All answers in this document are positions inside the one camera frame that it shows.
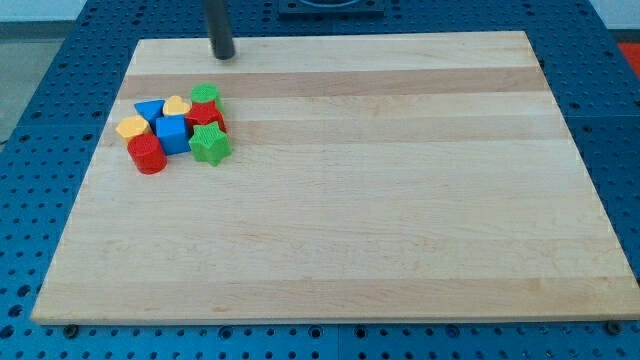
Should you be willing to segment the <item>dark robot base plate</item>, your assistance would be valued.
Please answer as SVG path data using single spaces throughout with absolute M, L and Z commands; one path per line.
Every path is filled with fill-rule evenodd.
M 383 15 L 383 0 L 276 0 L 280 17 L 307 15 Z

